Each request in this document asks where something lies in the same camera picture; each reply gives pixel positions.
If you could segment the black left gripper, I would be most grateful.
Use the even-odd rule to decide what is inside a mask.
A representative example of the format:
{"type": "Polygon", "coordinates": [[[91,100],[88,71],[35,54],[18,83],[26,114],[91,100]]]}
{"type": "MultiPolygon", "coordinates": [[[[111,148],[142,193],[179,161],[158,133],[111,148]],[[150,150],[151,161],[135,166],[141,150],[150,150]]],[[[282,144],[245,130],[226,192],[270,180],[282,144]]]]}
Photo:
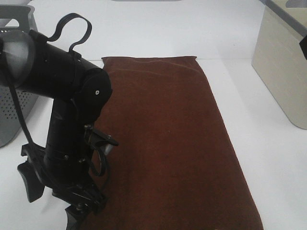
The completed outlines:
{"type": "Polygon", "coordinates": [[[84,139],[84,126],[94,124],[105,102],[102,100],[63,101],[55,99],[45,147],[33,142],[22,146],[27,160],[18,165],[30,203],[39,199],[45,187],[69,204],[66,230],[79,230],[90,213],[88,206],[103,206],[105,196],[89,175],[106,172],[106,158],[84,139]]]}

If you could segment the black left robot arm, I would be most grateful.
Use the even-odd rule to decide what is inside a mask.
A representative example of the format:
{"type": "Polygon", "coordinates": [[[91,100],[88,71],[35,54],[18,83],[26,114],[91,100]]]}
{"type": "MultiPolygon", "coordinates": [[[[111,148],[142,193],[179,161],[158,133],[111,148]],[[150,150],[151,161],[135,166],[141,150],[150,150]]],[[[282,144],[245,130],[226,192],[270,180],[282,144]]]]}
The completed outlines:
{"type": "Polygon", "coordinates": [[[21,150],[27,159],[17,169],[28,200],[51,188],[53,196],[69,203],[67,229],[78,230],[90,213],[106,205],[92,175],[108,173],[106,156],[118,145],[94,129],[112,94],[108,74],[73,50],[53,46],[41,33],[12,30],[0,36],[0,83],[10,88],[23,129],[17,91],[53,99],[46,145],[29,138],[21,150]]]}

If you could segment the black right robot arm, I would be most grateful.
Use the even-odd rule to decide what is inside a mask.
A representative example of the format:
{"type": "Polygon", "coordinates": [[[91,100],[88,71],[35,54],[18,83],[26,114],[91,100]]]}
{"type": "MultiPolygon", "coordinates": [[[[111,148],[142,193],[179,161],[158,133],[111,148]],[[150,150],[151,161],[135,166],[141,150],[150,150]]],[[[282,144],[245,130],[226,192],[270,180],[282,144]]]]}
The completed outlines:
{"type": "Polygon", "coordinates": [[[303,52],[303,55],[305,59],[307,59],[307,36],[305,36],[300,42],[299,45],[301,47],[301,50],[303,52]]]}

